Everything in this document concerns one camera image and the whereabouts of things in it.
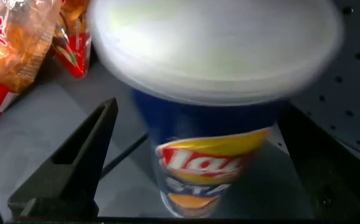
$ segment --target yellow lay's banner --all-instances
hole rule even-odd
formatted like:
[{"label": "yellow lay's banner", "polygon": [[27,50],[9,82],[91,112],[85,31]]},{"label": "yellow lay's banner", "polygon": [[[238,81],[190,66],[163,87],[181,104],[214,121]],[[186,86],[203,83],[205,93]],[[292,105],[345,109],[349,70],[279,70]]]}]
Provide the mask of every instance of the yellow lay's banner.
[{"label": "yellow lay's banner", "polygon": [[219,184],[237,177],[269,129],[244,134],[193,138],[160,145],[156,153],[164,169],[196,184]]}]

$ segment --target white plastic lid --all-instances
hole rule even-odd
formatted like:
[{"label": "white plastic lid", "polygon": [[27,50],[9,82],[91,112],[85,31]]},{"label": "white plastic lid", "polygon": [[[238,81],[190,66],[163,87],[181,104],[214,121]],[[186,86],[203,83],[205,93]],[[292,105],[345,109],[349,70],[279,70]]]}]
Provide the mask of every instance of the white plastic lid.
[{"label": "white plastic lid", "polygon": [[343,34],[329,0],[94,0],[88,21],[104,66],[124,82],[217,106],[302,89]]}]

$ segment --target snack bag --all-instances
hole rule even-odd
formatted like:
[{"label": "snack bag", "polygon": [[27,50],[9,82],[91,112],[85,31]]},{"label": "snack bag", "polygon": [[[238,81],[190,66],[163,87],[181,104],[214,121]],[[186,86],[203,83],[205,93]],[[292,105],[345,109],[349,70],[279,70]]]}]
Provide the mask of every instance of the snack bag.
[{"label": "snack bag", "polygon": [[0,114],[34,81],[60,6],[59,0],[0,0]]},{"label": "snack bag", "polygon": [[86,75],[92,39],[86,28],[86,9],[89,0],[61,0],[60,17],[52,47],[57,58],[75,78]]}]

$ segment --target gray shelf surface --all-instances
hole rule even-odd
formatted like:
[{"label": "gray shelf surface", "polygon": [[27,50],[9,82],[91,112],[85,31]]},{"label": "gray shelf surface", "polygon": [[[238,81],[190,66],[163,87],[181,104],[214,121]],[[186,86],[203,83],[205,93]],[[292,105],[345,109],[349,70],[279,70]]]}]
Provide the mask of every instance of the gray shelf surface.
[{"label": "gray shelf surface", "polygon": [[[99,103],[116,97],[119,106],[105,163],[146,132],[131,103],[130,89],[101,64],[94,64],[86,78],[74,80],[58,65],[47,62],[41,76],[36,87],[0,117],[0,212],[5,220],[11,217],[10,194]],[[149,150],[146,141],[100,181],[95,196],[100,216],[171,217],[159,196]],[[278,127],[213,217],[313,218]]]}]

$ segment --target potato chip canister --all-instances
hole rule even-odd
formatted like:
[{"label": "potato chip canister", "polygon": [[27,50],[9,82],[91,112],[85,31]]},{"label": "potato chip canister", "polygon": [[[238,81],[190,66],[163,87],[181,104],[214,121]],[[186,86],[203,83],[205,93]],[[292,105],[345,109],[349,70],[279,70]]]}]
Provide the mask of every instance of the potato chip canister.
[{"label": "potato chip canister", "polygon": [[343,37],[328,0],[90,4],[97,54],[133,89],[162,200],[177,217],[215,210],[289,97],[319,77]]}]

